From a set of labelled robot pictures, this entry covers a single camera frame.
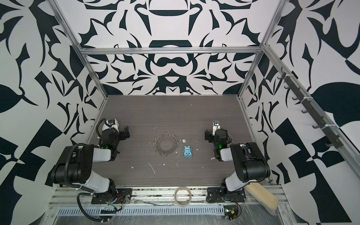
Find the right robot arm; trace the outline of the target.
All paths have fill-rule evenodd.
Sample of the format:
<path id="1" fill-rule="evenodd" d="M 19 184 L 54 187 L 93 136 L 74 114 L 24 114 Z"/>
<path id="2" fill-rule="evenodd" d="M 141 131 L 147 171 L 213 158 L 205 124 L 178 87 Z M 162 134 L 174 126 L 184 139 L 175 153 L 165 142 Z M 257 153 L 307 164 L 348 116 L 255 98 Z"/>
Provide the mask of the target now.
<path id="1" fill-rule="evenodd" d="M 204 138 L 214 145 L 215 159 L 234 165 L 233 174 L 221 183 L 224 192 L 236 192 L 270 177 L 270 167 L 255 142 L 231 143 L 228 131 L 222 128 L 214 132 L 206 130 Z"/>

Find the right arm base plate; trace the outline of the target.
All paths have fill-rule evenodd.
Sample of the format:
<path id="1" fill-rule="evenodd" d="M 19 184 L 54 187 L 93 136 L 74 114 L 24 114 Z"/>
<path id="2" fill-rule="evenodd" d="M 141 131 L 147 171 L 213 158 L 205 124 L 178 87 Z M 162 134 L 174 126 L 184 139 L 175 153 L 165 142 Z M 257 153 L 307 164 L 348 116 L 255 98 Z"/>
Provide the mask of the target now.
<path id="1" fill-rule="evenodd" d="M 246 194 L 244 190 L 227 192 L 220 187 L 208 187 L 206 201 L 208 203 L 239 202 L 244 203 Z"/>

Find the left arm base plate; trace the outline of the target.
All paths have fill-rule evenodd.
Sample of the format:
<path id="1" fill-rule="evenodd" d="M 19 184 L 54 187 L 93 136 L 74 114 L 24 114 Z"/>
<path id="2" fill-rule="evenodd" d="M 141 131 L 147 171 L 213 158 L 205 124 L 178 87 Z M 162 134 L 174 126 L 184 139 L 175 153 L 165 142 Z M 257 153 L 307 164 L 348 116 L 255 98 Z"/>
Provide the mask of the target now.
<path id="1" fill-rule="evenodd" d="M 111 201 L 114 204 L 123 204 L 132 198 L 131 188 L 117 188 L 116 191 L 112 194 L 110 192 L 95 194 L 92 198 L 92 204 L 106 204 Z"/>

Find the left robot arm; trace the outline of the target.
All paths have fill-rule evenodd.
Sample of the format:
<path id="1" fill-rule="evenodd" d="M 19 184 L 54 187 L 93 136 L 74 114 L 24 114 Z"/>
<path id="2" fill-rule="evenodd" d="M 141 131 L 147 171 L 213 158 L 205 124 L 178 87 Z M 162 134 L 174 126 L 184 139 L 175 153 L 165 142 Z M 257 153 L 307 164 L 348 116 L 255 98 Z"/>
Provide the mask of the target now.
<path id="1" fill-rule="evenodd" d="M 102 131 L 100 144 L 78 143 L 67 146 L 53 167 L 50 178 L 54 184 L 82 189 L 94 194 L 116 195 L 114 181 L 105 178 L 92 169 L 93 163 L 115 161 L 120 141 L 130 138 L 129 127 L 118 131 L 109 127 Z"/>

